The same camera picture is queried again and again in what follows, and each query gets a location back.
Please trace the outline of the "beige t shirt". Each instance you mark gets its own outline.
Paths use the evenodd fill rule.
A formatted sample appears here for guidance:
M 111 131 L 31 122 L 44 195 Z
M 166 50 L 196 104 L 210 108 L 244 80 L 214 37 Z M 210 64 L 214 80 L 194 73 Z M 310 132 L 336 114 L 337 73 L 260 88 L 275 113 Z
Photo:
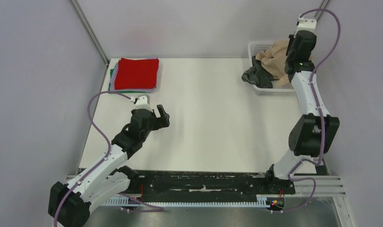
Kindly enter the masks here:
M 288 75 L 285 72 L 287 47 L 289 39 L 276 40 L 266 51 L 255 56 L 258 64 L 257 76 L 260 88 L 291 88 Z

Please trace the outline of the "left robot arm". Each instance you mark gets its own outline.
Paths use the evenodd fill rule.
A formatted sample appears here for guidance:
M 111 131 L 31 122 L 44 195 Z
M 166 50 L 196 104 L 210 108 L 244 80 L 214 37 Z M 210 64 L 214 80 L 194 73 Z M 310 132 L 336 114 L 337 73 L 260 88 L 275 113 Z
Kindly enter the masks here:
M 133 109 L 130 123 L 109 142 L 108 150 L 97 161 L 68 182 L 56 182 L 51 187 L 47 212 L 55 227 L 82 227 L 107 199 L 139 188 L 137 177 L 115 170 L 142 148 L 152 131 L 170 125 L 164 107 L 157 105 L 157 110 L 159 117 L 148 106 Z

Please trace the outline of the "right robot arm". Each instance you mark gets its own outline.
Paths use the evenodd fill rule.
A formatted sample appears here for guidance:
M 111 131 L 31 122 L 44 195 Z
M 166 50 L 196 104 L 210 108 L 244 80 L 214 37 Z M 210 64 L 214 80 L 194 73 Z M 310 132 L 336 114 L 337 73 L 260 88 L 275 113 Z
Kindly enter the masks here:
M 317 92 L 316 69 L 310 60 L 316 35 L 300 30 L 289 38 L 285 71 L 302 115 L 289 134 L 288 151 L 266 172 L 264 187 L 270 193 L 290 186 L 303 163 L 320 164 L 340 126 L 339 118 L 330 115 Z

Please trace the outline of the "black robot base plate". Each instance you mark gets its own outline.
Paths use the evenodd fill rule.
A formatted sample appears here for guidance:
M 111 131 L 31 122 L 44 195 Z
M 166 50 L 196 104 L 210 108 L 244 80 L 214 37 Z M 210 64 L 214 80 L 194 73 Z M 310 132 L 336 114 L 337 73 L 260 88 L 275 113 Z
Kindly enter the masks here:
M 243 172 L 196 172 L 132 170 L 114 172 L 130 179 L 127 195 L 140 195 L 143 202 L 232 203 L 254 202 L 257 195 L 294 195 L 298 180 L 277 180 L 273 174 Z

